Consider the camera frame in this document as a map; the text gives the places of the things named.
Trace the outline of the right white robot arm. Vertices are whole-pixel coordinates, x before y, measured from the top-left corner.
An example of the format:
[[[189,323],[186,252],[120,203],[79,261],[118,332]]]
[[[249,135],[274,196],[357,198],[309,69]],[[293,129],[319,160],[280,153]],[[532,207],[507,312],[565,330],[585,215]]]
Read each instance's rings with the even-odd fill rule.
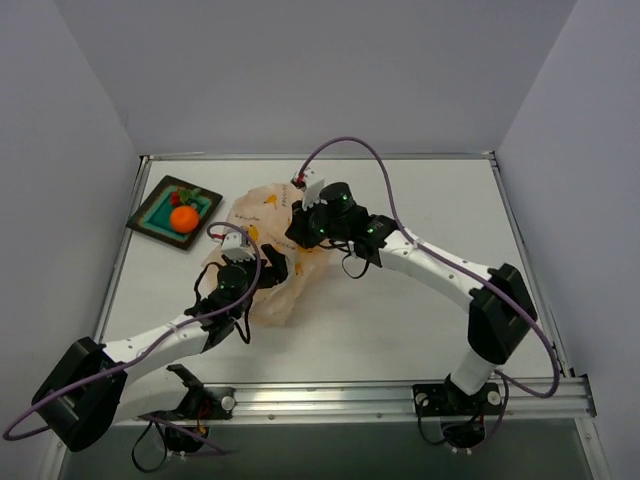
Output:
[[[296,180],[293,185],[303,196],[292,206],[288,239],[305,249],[336,247],[368,265],[401,273],[467,313],[469,350],[443,391],[450,409],[469,411],[489,376],[507,362],[537,320],[521,272],[508,263],[491,268],[408,239],[396,220],[357,204],[345,182]]]

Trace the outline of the fake strawberry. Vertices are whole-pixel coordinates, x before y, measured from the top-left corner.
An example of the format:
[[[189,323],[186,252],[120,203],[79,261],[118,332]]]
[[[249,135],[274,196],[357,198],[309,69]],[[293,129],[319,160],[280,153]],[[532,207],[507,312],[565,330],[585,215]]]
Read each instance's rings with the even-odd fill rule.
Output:
[[[200,188],[178,188],[170,194],[169,204],[174,208],[179,206],[193,206],[200,192]]]

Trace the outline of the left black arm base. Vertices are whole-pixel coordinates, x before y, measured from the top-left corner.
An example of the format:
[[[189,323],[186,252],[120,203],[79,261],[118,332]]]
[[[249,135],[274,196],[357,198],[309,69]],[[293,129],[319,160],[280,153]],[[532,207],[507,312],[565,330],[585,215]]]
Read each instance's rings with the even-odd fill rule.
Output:
[[[154,409],[144,417],[159,419],[164,445],[172,453],[197,455],[205,445],[211,455],[226,455],[222,447],[209,440],[210,420],[231,420],[236,406],[236,390],[230,386],[206,387],[182,364],[166,368],[170,380],[178,381],[178,400],[170,409]]]

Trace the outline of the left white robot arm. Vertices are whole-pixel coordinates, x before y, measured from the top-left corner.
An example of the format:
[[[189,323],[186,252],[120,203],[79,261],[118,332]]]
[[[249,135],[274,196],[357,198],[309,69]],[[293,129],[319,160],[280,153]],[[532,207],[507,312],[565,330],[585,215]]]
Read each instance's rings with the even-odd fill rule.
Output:
[[[250,339],[248,312],[258,290],[287,281],[291,262],[265,244],[260,255],[223,254],[217,286],[175,320],[106,344],[74,342],[35,393],[31,405],[73,452],[86,449],[121,420],[154,412],[194,417],[201,382],[181,373],[179,360],[218,346],[229,335]]]

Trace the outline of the banana print plastic bag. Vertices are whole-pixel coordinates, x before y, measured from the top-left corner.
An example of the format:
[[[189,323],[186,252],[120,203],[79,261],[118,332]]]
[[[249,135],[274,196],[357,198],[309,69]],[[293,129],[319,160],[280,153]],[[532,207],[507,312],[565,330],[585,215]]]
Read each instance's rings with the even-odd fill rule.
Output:
[[[300,295],[324,274],[331,252],[304,249],[285,236],[292,205],[302,192],[291,184],[273,183],[250,190],[233,203],[227,221],[245,229],[257,246],[270,245],[286,258],[287,279],[256,292],[249,312],[254,325],[283,326]]]

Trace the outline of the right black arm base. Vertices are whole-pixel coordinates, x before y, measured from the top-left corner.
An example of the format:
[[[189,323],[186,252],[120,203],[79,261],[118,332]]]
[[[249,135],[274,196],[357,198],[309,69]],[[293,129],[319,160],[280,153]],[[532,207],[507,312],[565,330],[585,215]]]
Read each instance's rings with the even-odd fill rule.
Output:
[[[452,453],[471,455],[488,442],[501,426],[508,394],[502,396],[496,383],[485,383],[466,395],[449,379],[443,383],[412,385],[414,412],[421,439],[430,446],[447,446]],[[438,419],[440,437],[429,438],[425,419]]]

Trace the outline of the orange fake fruit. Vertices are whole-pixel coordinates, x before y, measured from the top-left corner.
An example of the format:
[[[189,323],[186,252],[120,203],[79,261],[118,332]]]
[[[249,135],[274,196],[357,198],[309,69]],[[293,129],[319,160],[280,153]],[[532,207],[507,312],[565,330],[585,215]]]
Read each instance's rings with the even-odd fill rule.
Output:
[[[199,213],[192,206],[174,208],[169,216],[171,228],[179,234],[191,233],[198,227],[199,222]]]

